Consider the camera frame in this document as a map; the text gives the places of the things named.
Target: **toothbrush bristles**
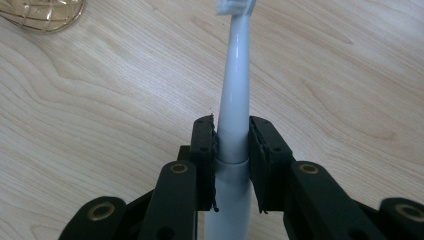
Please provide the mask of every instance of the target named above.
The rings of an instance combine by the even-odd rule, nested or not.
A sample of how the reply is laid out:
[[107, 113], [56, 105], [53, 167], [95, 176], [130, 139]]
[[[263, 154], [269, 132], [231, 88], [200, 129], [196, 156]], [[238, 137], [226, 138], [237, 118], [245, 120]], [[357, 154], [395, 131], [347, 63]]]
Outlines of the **toothbrush bristles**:
[[246, 8], [246, 1], [227, 0], [216, 3], [218, 15], [241, 15]]

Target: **light wood tabletop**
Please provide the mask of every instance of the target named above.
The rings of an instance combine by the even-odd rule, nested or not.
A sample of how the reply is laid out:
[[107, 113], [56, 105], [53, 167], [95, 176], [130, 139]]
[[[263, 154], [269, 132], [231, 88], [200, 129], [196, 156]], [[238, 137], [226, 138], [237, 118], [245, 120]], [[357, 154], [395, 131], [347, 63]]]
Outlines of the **light wood tabletop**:
[[[0, 19], [0, 239], [57, 239], [86, 202], [153, 189], [217, 119], [229, 23], [213, 0], [87, 0], [48, 35]], [[297, 160], [373, 208], [424, 203], [423, 1], [258, 0], [250, 61], [251, 115]], [[288, 239], [256, 200], [250, 222]]]

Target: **gold wire basket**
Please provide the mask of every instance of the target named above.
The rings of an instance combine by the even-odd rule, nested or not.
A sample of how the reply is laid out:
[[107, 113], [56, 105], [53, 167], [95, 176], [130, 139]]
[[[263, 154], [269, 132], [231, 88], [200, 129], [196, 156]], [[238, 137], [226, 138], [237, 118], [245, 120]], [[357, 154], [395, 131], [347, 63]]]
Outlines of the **gold wire basket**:
[[60, 31], [73, 23], [84, 0], [0, 0], [0, 16], [38, 33]]

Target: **toothbrush head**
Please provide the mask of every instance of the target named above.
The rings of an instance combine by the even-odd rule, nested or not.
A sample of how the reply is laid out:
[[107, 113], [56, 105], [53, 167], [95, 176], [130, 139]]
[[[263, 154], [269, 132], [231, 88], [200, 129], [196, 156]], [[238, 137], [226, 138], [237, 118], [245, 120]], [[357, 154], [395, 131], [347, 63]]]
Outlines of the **toothbrush head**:
[[218, 15], [251, 15], [256, 0], [222, 0], [216, 3]]

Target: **white toothbrush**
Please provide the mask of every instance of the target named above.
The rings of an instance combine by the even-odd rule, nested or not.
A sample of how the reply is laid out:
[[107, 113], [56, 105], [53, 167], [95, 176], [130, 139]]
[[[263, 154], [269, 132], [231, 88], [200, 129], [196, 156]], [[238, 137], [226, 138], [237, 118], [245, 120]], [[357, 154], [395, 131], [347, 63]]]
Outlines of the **white toothbrush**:
[[217, 3], [218, 15], [232, 15], [218, 119], [216, 201], [220, 211], [205, 217], [207, 240], [247, 239], [251, 187], [248, 164], [249, 27], [256, 0]]

